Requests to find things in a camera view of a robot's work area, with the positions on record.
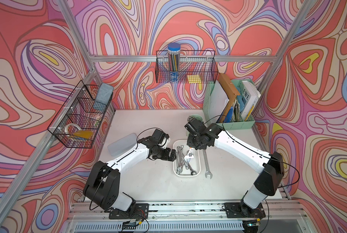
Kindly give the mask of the orange handle adjustable wrench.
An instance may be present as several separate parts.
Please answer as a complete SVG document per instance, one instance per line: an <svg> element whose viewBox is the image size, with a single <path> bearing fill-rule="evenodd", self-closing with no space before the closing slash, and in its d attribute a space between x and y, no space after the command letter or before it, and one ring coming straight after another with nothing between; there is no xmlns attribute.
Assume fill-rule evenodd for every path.
<svg viewBox="0 0 347 233"><path fill-rule="evenodd" d="M189 150L187 151L187 154L184 156L184 160L189 163L191 159L193 158L194 158L194 148L189 148Z"/></svg>

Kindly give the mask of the white plastic storage box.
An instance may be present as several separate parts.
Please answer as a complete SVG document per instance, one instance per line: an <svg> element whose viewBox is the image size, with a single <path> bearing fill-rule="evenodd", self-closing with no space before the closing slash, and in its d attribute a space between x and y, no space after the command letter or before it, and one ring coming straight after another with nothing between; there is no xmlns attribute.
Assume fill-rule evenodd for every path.
<svg viewBox="0 0 347 233"><path fill-rule="evenodd" d="M194 178L201 172L200 150L191 149L187 141L177 140L173 144L176 160L173 162L173 172L180 178Z"/></svg>

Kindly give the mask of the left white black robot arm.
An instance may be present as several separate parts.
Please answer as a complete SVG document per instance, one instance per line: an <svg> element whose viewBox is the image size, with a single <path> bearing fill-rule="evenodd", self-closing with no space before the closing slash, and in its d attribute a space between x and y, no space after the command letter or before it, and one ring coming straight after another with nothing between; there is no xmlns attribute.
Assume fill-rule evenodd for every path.
<svg viewBox="0 0 347 233"><path fill-rule="evenodd" d="M149 136L140 139L131 149L115 159L94 164L86 181L83 195L103 210L111 208L128 211L134 199L120 189L121 177L132 167L146 159L173 161L170 156L168 135L163 139Z"/></svg>

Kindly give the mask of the large silver combination wrench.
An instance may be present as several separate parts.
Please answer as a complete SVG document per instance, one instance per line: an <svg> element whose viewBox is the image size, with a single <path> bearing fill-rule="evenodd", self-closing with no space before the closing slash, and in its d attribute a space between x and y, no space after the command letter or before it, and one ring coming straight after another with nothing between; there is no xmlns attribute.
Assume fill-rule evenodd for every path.
<svg viewBox="0 0 347 233"><path fill-rule="evenodd" d="M203 150L203 157L204 157L204 162L205 162L205 177L209 178L209 179L212 179L213 174L211 173L210 168L209 168L209 163L208 163L208 157L207 157L206 150Z"/></svg>

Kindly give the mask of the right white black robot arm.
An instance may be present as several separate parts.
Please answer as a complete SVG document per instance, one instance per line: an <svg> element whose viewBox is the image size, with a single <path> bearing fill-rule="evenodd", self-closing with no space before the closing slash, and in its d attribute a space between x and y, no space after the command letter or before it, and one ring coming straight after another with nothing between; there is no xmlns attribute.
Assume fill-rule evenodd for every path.
<svg viewBox="0 0 347 233"><path fill-rule="evenodd" d="M252 168L258 177L239 202L235 212L244 217L251 215L268 196L274 196L284 176L283 158L278 152L259 150L236 138L223 127L212 123L206 127L195 120L185 125L189 132L187 145L196 150L216 147L230 153Z"/></svg>

